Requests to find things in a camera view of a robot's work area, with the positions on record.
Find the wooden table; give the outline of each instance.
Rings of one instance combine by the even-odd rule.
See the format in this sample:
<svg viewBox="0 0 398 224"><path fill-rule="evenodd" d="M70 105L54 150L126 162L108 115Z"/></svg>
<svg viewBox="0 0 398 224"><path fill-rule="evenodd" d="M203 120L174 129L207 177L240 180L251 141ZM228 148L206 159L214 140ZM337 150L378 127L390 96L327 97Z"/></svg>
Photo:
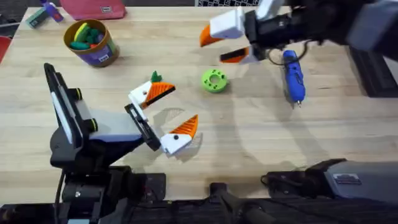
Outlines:
<svg viewBox="0 0 398 224"><path fill-rule="evenodd" d="M29 8L27 18L37 8ZM208 19L229 8L132 7L105 21L121 56L91 68L71 53L62 36L73 19L48 20L38 30L22 23L0 65L0 203L52 202L60 170L49 163L57 127L43 63L80 87L93 108L124 113L130 90L157 70L177 90L146 110L159 132L199 115L193 144L177 157L143 145L118 164L137 172L165 172L167 198L203 198L210 182L226 182L241 197L266 197L260 176L330 158L398 160L398 100L364 96L343 47L312 46L301 61L307 97L302 108L285 100L280 67L218 62L219 54L246 46L245 38L199 48ZM301 51L300 45L289 46ZM229 88L202 89L208 69L224 71Z"/></svg>

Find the green donut toy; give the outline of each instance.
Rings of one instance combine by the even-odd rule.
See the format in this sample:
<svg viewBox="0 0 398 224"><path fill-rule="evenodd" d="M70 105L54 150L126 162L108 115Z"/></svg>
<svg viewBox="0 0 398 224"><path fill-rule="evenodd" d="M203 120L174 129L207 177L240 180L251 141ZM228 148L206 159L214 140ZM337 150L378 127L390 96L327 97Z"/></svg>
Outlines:
<svg viewBox="0 0 398 224"><path fill-rule="evenodd" d="M207 70L201 77L201 84L210 93L223 91L228 83L226 75L218 69Z"/></svg>

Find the container of toys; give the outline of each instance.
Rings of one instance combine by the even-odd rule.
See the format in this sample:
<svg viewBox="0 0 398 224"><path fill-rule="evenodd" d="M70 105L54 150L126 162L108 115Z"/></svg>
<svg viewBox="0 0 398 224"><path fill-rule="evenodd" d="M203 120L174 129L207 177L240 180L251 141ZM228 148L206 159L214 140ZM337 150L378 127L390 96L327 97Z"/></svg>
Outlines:
<svg viewBox="0 0 398 224"><path fill-rule="evenodd" d="M105 67L119 57L105 25L95 19L83 19L72 24L63 36L65 45L93 67Z"/></svg>

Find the blue glue gun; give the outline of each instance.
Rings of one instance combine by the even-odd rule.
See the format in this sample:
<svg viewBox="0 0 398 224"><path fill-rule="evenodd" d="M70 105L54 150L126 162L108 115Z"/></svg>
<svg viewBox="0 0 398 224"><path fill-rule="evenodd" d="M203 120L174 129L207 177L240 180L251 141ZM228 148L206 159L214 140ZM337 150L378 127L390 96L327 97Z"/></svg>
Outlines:
<svg viewBox="0 0 398 224"><path fill-rule="evenodd" d="M285 50L283 53L283 60L284 63L286 63L285 78L290 99L301 107L301 102L305 97L304 75L298 61L289 63L297 60L297 55L294 50Z"/></svg>

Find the pink pencil case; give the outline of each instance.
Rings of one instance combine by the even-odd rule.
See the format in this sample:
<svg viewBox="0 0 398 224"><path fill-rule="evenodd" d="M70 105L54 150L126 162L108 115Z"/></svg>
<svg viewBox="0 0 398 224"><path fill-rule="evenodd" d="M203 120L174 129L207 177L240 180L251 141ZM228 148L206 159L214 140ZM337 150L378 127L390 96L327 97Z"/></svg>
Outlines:
<svg viewBox="0 0 398 224"><path fill-rule="evenodd" d="M120 19L126 14L121 0L60 0L60 3L75 20Z"/></svg>

